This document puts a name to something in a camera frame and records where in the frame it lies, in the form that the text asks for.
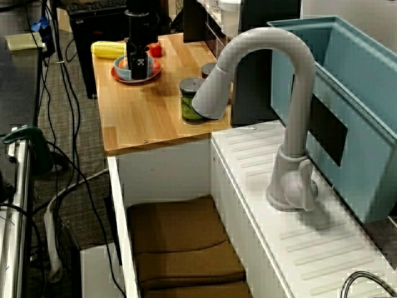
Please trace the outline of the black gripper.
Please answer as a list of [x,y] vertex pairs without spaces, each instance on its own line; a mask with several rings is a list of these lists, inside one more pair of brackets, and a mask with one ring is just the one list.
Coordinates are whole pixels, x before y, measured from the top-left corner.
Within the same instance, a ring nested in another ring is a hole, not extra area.
[[145,48],[148,12],[125,11],[128,17],[127,54],[130,56],[130,71],[133,80],[146,79],[148,70],[148,56]]

